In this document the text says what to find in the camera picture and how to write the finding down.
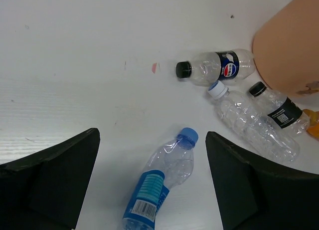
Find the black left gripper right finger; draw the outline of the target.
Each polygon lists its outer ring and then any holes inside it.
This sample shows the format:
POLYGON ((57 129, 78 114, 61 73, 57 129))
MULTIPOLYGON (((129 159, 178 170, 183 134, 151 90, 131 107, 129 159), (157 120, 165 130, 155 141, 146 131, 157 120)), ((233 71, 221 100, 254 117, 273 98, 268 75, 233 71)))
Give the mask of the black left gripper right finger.
POLYGON ((319 177, 277 164, 216 132, 205 139, 225 230, 316 230, 319 177))

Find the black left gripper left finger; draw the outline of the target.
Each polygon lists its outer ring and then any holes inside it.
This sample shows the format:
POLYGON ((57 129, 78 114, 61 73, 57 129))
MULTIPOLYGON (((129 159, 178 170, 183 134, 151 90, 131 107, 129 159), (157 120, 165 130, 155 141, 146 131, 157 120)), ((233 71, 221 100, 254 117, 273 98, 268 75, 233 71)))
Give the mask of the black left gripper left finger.
POLYGON ((76 228, 100 144, 90 128, 0 166, 2 230, 76 228))

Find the blue label water bottle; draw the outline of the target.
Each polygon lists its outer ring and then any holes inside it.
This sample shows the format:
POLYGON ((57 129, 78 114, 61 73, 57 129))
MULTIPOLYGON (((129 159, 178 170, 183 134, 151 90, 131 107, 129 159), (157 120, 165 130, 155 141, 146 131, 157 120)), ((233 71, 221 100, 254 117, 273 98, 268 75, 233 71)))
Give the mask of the blue label water bottle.
POLYGON ((197 132, 186 127, 152 154, 124 211, 122 230, 155 229, 156 215, 170 190, 183 184, 193 172, 197 141, 197 132))

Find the clear bottle white cap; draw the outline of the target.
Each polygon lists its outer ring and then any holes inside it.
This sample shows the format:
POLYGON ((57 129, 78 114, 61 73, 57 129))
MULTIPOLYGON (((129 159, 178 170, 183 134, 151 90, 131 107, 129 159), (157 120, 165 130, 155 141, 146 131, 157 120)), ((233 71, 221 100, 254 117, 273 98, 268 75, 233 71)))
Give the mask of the clear bottle white cap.
POLYGON ((261 156, 281 164, 298 157, 299 144, 264 115, 247 95, 229 90, 221 81, 213 83, 208 93, 221 121, 261 156))

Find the black label small bottle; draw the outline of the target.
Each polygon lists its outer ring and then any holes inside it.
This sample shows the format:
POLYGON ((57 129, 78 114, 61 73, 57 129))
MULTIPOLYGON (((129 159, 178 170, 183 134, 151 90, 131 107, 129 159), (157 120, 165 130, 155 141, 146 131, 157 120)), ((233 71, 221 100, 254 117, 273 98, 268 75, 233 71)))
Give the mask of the black label small bottle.
POLYGON ((267 88, 261 81, 251 86, 248 92, 263 113, 291 137, 305 133, 310 126, 309 116, 285 94, 267 88))

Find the Pepsi label clear bottle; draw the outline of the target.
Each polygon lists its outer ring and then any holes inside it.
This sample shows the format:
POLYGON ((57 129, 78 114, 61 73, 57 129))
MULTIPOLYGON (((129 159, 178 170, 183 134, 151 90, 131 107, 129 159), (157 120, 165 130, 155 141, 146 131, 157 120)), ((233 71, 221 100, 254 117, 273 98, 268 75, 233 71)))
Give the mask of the Pepsi label clear bottle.
POLYGON ((188 79, 198 86, 209 86, 216 81, 237 85, 256 70, 254 55, 245 49, 204 52, 193 60, 176 64, 179 79, 188 79))

